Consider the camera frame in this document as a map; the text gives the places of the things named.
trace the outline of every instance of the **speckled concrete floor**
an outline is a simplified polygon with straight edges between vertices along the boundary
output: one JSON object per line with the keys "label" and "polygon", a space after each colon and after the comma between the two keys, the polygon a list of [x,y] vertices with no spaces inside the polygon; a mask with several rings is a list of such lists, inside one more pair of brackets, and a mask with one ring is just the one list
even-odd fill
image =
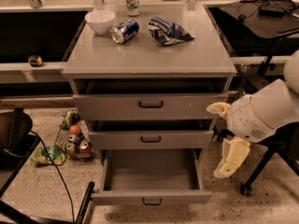
{"label": "speckled concrete floor", "polygon": [[[55,141],[63,114],[73,108],[72,100],[54,99],[3,100],[1,110],[22,105],[34,121],[47,146]],[[299,178],[282,161],[274,157],[253,187],[255,194],[244,197],[240,184],[249,177],[264,150],[253,147],[248,159],[232,177],[217,179],[213,170],[221,159],[221,145],[213,142],[203,157],[203,181],[213,196],[206,204],[162,206],[96,206],[90,203],[85,224],[91,223],[284,223],[299,219]],[[90,181],[99,189],[102,166],[99,161],[67,161],[60,167],[69,187],[77,214]],[[71,220],[71,208],[62,181],[52,166],[37,168],[26,162],[2,200],[28,216]]]}

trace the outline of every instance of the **snack package in basket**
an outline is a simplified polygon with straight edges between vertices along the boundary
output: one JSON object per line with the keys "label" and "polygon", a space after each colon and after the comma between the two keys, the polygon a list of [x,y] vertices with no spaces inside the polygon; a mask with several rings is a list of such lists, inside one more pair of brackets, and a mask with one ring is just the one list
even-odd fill
{"label": "snack package in basket", "polygon": [[[50,155],[50,158],[54,161],[56,165],[64,164],[66,156],[64,154],[64,151],[61,150],[59,146],[54,145],[53,147],[47,147],[47,151]],[[33,153],[30,156],[30,162],[34,165],[52,164],[45,151],[45,148],[43,147],[38,147],[36,148],[36,150],[33,151]]]}
{"label": "snack package in basket", "polygon": [[194,36],[186,32],[182,26],[158,17],[153,17],[149,21],[148,28],[150,35],[164,45],[173,45],[194,39]]}

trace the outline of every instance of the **gray cabinet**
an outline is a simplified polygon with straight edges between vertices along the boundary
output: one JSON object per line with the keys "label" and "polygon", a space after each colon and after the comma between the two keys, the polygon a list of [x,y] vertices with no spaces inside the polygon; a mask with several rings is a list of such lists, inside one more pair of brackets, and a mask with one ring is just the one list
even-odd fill
{"label": "gray cabinet", "polygon": [[[107,8],[118,21],[128,19],[125,7]],[[104,167],[93,200],[102,205],[206,203],[212,193],[203,187],[201,158],[217,118],[206,107],[226,101],[235,68],[203,6],[143,9],[145,15],[136,17],[139,36],[124,45],[85,27],[64,70]],[[168,48],[145,38],[156,10],[171,14],[198,38]]]}

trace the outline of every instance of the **blue can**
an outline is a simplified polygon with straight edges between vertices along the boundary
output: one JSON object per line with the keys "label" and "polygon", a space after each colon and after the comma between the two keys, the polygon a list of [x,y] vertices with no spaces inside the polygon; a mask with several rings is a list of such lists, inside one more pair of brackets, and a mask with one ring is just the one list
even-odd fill
{"label": "blue can", "polygon": [[139,24],[136,20],[128,20],[121,22],[112,29],[111,35],[113,40],[118,44],[123,44],[137,35]]}

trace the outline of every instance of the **gray tabletop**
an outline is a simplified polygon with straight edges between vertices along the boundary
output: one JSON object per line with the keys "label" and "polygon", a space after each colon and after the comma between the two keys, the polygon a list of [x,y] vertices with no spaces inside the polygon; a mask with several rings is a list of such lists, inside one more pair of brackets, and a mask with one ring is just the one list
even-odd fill
{"label": "gray tabletop", "polygon": [[[111,34],[97,35],[86,24],[66,63],[65,75],[235,74],[235,67],[201,3],[195,10],[188,10],[183,3],[142,5],[136,17],[126,15],[125,5],[105,5],[105,9],[116,13],[115,25],[137,20],[139,33],[119,45]],[[195,39],[172,46],[160,44],[148,29],[154,16],[178,23]]]}

